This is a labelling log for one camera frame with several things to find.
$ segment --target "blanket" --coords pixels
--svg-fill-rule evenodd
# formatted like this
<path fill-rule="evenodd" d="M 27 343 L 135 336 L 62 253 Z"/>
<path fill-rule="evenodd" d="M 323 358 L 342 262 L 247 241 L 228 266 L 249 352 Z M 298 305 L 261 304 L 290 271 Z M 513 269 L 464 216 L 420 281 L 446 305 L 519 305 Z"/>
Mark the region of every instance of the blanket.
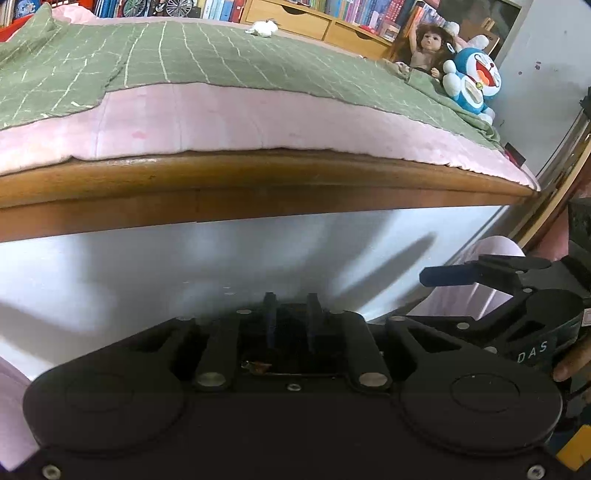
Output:
<path fill-rule="evenodd" d="M 0 67 L 0 129 L 88 110 L 106 92 L 204 82 L 337 99 L 499 146 L 493 129 L 468 124 L 447 97 L 427 95 L 382 62 L 290 38 L 253 37 L 230 26 L 67 24 L 43 5 L 0 45 Z"/>

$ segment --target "stuffed toy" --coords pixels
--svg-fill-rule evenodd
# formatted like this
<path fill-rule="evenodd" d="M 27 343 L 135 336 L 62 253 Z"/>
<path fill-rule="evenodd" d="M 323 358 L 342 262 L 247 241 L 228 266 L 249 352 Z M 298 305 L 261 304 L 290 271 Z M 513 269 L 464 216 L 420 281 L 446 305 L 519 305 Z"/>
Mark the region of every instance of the stuffed toy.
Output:
<path fill-rule="evenodd" d="M 469 41 L 460 38 L 460 25 L 455 22 L 446 22 L 443 29 L 452 36 L 453 47 L 456 52 L 468 47 L 484 50 L 490 43 L 490 40 L 484 35 L 477 35 Z"/>
<path fill-rule="evenodd" d="M 464 110 L 492 125 L 495 112 L 485 101 L 501 89 L 501 75 L 492 59 L 477 48 L 468 47 L 443 64 L 441 83 L 446 93 Z"/>
<path fill-rule="evenodd" d="M 250 33 L 250 35 L 258 35 L 259 37 L 266 38 L 273 35 L 277 30 L 279 30 L 277 23 L 270 18 L 269 20 L 254 22 L 252 27 L 245 31 L 246 33 Z"/>

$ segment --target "wooden drawer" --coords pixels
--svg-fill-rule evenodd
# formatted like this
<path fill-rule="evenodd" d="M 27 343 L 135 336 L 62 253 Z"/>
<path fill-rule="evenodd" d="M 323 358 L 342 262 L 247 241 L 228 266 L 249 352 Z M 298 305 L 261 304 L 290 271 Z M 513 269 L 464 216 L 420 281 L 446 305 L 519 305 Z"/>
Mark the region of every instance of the wooden drawer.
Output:
<path fill-rule="evenodd" d="M 374 60 L 381 59 L 389 48 L 379 40 L 337 22 L 330 26 L 324 41 Z"/>
<path fill-rule="evenodd" d="M 253 0 L 248 15 L 247 23 L 272 18 L 277 22 L 281 30 L 305 35 L 306 37 L 322 40 L 329 20 L 317 17 L 304 10 L 286 5 L 272 4 L 264 0 Z"/>

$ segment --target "human hand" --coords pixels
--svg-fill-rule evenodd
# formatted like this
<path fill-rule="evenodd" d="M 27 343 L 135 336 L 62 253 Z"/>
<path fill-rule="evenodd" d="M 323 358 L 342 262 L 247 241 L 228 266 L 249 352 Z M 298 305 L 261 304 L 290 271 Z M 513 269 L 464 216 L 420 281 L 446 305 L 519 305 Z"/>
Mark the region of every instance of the human hand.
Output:
<path fill-rule="evenodd" d="M 564 359 L 556 365 L 552 376 L 555 381 L 563 382 L 579 372 L 582 368 L 586 367 L 590 362 L 591 335 L 587 335 L 575 343 L 574 347 L 572 347 Z M 587 376 L 587 380 L 591 380 L 591 374 Z M 585 402 L 591 403 L 591 390 L 587 390 L 583 394 L 583 399 Z"/>

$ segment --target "screw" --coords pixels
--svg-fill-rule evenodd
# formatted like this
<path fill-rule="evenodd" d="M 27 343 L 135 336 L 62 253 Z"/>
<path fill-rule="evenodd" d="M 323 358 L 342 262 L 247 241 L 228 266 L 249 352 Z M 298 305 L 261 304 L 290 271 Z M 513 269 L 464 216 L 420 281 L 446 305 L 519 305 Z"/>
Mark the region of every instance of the screw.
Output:
<path fill-rule="evenodd" d="M 218 372 L 205 372 L 197 377 L 197 383 L 206 388 L 221 387 L 226 383 L 226 377 Z"/>
<path fill-rule="evenodd" d="M 61 470 L 55 465 L 46 465 L 41 473 L 47 480 L 60 480 L 61 478 Z"/>
<path fill-rule="evenodd" d="M 534 465 L 527 470 L 528 480 L 541 480 L 546 475 L 546 469 L 541 465 Z"/>
<path fill-rule="evenodd" d="M 367 372 L 359 376 L 359 383 L 369 388 L 383 387 L 388 383 L 388 377 L 378 372 Z"/>

